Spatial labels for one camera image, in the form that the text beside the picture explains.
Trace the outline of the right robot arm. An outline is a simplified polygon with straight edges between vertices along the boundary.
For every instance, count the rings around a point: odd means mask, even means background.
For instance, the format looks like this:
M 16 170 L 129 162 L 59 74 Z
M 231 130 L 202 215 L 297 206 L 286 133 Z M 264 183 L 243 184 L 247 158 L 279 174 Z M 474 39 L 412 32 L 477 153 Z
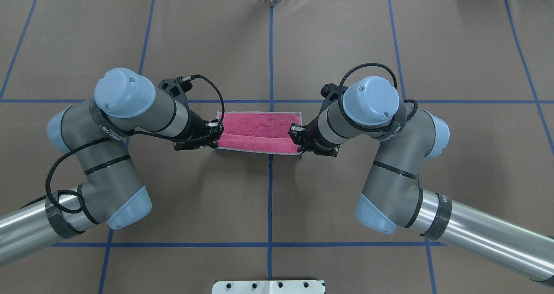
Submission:
M 518 144 L 509 134 L 507 105 L 457 105 L 455 120 L 446 106 L 420 108 L 402 100 L 387 79 L 370 76 L 350 87 L 328 84 L 325 101 L 307 125 L 289 134 L 299 152 L 336 156 L 354 138 L 378 142 L 355 215 L 374 231 L 411 229 L 433 242 L 459 247 L 553 286 L 553 236 L 542 234 L 546 221 L 531 224 L 530 212 L 517 225 L 508 208 L 553 203 L 553 158 L 543 143 Z

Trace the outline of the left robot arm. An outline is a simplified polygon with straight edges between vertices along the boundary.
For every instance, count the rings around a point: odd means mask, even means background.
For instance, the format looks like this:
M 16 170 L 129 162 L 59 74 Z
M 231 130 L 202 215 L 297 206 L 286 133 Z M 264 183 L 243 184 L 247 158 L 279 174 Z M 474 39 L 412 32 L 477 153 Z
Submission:
M 122 229 L 147 216 L 152 203 L 125 140 L 150 136 L 174 150 L 216 149 L 225 106 L 214 120 L 189 107 L 193 74 L 155 86 L 127 68 L 107 71 L 93 96 L 50 119 L 47 134 L 61 153 L 47 173 L 45 195 L 1 218 L 1 266 L 107 223 Z

